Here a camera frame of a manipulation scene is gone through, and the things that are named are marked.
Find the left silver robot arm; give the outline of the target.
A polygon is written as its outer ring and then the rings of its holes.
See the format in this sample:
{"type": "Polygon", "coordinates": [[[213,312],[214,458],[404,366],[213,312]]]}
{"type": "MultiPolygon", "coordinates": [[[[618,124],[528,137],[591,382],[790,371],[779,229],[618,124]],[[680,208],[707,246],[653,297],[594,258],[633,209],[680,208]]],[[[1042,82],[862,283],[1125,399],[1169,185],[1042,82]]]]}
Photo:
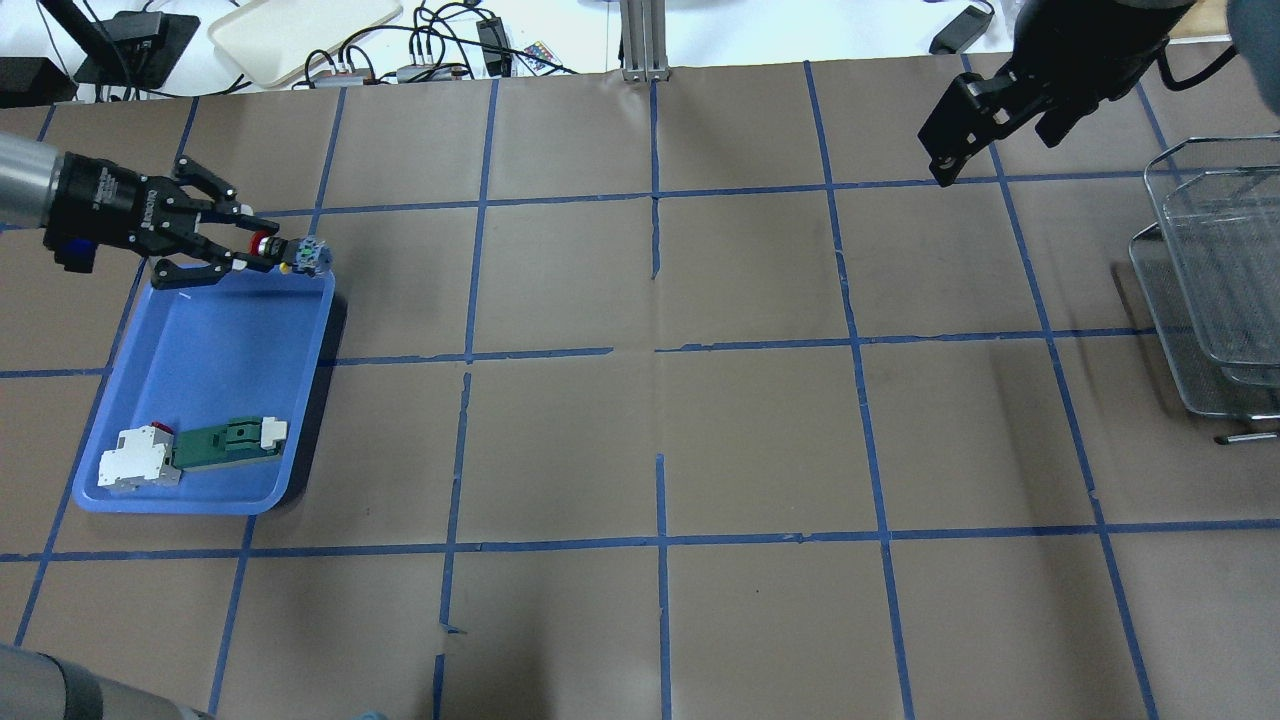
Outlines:
{"type": "MultiPolygon", "coordinates": [[[[90,273],[101,247],[154,261],[157,290],[216,284],[234,272],[269,272],[296,242],[259,217],[239,192],[188,155],[146,176],[106,159],[6,133],[3,222],[44,232],[64,270],[90,273]]],[[[204,712],[88,669],[12,644],[3,647],[5,719],[201,719],[204,712]]]]}

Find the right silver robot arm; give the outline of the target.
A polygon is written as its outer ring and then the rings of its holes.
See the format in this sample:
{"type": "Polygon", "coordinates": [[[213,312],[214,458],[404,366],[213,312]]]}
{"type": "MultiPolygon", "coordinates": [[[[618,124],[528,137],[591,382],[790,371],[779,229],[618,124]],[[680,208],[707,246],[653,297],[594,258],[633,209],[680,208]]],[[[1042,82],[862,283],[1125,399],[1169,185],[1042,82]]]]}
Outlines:
{"type": "Polygon", "coordinates": [[[955,76],[918,131],[929,172],[950,187],[969,160],[1034,122],[1053,149],[1102,102],[1128,95],[1156,67],[1171,92],[1194,88],[1234,58],[1249,67],[1261,102],[1277,113],[1279,4],[1228,1],[1231,45],[1203,70],[1172,76],[1167,46],[1193,1],[1028,1],[1019,12],[1010,58],[989,78],[955,76]]]}

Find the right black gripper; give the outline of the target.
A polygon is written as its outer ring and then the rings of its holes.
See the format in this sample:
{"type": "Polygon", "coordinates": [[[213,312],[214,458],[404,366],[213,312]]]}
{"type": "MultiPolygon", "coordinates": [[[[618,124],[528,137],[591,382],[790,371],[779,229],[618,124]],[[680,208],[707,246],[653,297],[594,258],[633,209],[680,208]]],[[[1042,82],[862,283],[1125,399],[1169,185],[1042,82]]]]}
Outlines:
{"type": "Polygon", "coordinates": [[[1189,1],[1025,3],[1002,76],[955,76],[916,135],[936,183],[954,184],[974,155],[1029,120],[1044,146],[1061,143],[1101,102],[1133,90],[1189,10],[1189,1]]]}

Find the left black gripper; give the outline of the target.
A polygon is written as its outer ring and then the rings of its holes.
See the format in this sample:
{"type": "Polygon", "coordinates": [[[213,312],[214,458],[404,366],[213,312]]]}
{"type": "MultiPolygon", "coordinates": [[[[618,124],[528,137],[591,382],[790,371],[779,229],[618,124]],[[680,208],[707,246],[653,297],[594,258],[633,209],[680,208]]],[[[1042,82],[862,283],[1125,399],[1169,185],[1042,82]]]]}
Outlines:
{"type": "Polygon", "coordinates": [[[91,273],[102,246],[157,258],[154,290],[219,283],[238,272],[270,272],[282,263],[282,238],[255,234],[247,251],[196,237],[204,222],[278,233],[238,190],[191,156],[178,156],[172,178],[142,176],[114,161],[65,152],[58,160],[44,245],[65,272],[91,273]]]}

